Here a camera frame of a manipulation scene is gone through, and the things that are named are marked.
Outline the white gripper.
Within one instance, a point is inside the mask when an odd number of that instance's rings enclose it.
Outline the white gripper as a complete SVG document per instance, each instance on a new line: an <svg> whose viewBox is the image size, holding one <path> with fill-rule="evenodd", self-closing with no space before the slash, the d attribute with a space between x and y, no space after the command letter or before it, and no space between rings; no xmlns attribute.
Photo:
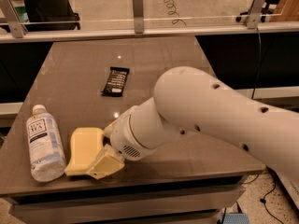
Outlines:
<svg viewBox="0 0 299 224"><path fill-rule="evenodd" d="M105 145L89 165L86 175L101 179L117 173L124 167L124 159L139 161L146 156L146 149L138 144L130 126L130 117L135 107L121 114L104 129L111 145Z"/></svg>

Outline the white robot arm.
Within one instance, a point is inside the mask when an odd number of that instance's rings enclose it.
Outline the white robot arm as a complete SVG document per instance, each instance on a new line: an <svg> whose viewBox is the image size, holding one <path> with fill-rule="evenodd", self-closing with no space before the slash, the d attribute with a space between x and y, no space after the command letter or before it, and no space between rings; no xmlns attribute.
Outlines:
<svg viewBox="0 0 299 224"><path fill-rule="evenodd" d="M251 100L189 66L163 73L153 97L122 113L104 133L110 143L87 169L96 179L118 172L126 160L147 157L163 144L203 133L299 180L299 114Z"/></svg>

